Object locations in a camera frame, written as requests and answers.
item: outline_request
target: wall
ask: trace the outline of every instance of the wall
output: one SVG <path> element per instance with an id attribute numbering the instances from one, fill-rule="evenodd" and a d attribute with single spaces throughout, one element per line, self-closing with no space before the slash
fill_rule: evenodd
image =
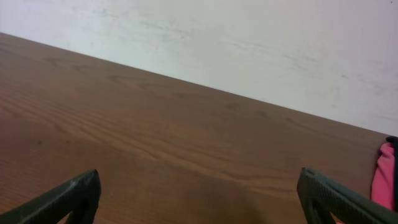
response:
<path id="1" fill-rule="evenodd" d="M 398 135 L 395 0 L 0 0 L 0 32 Z"/>

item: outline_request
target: brown wooden surface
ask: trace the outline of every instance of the brown wooden surface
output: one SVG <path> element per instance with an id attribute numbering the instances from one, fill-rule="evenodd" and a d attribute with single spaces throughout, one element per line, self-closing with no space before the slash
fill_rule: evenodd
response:
<path id="1" fill-rule="evenodd" d="M 384 137 L 0 34 L 1 213 L 95 168 L 95 223 L 305 223 L 300 169 L 368 196 Z"/>

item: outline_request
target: pink cloth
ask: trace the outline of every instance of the pink cloth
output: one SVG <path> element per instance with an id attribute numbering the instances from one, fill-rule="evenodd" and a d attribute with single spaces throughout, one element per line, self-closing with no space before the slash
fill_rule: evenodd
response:
<path id="1" fill-rule="evenodd" d="M 394 205 L 394 148 L 391 143 L 384 143 L 380 148 L 381 156 L 377 160 L 374 173 L 371 198 L 372 201 L 395 210 Z"/>

